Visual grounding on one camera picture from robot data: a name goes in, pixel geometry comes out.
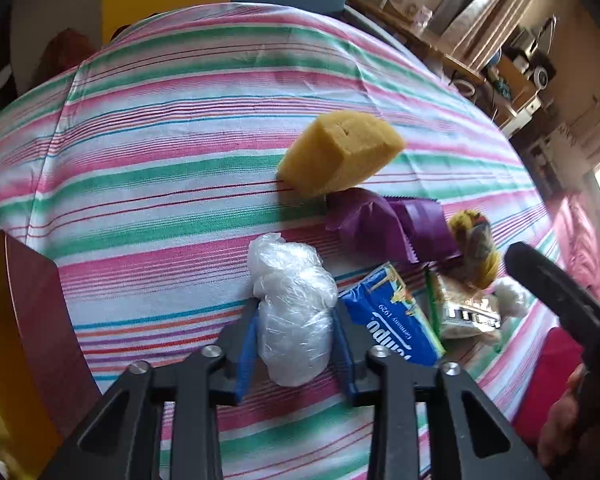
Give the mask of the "person's right hand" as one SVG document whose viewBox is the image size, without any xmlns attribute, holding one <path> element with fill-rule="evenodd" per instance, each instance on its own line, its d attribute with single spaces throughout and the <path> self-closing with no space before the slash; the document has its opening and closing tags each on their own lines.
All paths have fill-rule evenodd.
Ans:
<svg viewBox="0 0 600 480">
<path fill-rule="evenodd" d="M 543 467 L 548 467 L 556 458 L 565 456 L 573 446 L 574 426 L 579 415 L 576 392 L 585 372 L 586 367 L 580 364 L 571 373 L 564 393 L 548 411 L 538 443 L 538 459 Z"/>
</svg>

